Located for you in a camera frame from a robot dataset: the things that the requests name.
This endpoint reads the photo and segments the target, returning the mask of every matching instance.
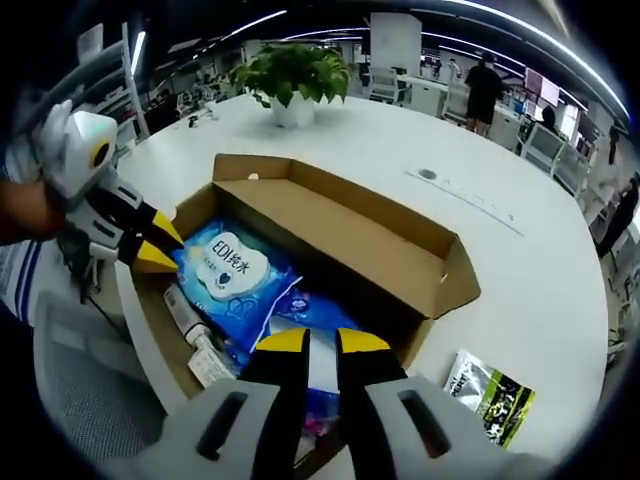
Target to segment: cable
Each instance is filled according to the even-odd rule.
[[[129,337],[128,332],[122,331],[120,329],[120,327],[118,327],[115,322],[113,321],[113,319],[107,314],[107,312],[105,312],[102,307],[100,305],[98,305],[98,302],[96,302],[93,297],[89,294],[87,294],[87,300],[89,300],[89,302],[91,302],[91,304],[96,307],[96,309],[98,310],[98,312],[100,312],[100,314],[107,320],[107,322],[109,322],[109,325],[111,325],[111,327],[113,327],[113,329],[116,331],[116,333],[118,334],[118,336],[125,342],[125,343],[131,343],[131,338]]]

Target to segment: white round table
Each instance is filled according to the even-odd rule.
[[[607,350],[604,283],[578,206],[526,161],[427,115],[347,98],[317,108],[309,128],[272,124],[251,97],[218,105],[219,120],[182,120],[119,166],[170,217],[210,179],[216,153],[292,157],[386,195],[457,232],[482,288],[432,328],[409,369],[443,385],[464,348],[536,392],[509,449],[557,461],[591,421]],[[513,216],[521,234],[468,202],[407,175],[429,168]],[[169,413],[186,401],[146,326],[124,265],[116,276],[141,363]]]

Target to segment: white flower pot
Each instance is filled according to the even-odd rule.
[[[276,123],[284,128],[306,127],[313,122],[313,99],[304,99],[300,92],[293,92],[288,107],[284,107],[277,98],[269,98]]]

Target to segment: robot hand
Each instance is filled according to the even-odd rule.
[[[184,242],[171,221],[145,203],[114,167],[113,118],[53,107],[42,128],[43,175],[67,222],[86,234],[89,253],[147,272],[175,272],[167,253]]]

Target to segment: open cardboard box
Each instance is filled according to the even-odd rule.
[[[249,179],[252,174],[259,179]],[[286,251],[307,288],[334,299],[363,329],[386,340],[405,368],[433,321],[480,295],[455,233],[296,160],[217,155],[211,183],[178,206],[173,223],[188,238],[216,216],[234,218]],[[162,297],[172,280],[134,275],[160,351],[193,397],[202,390],[187,366],[193,350]]]

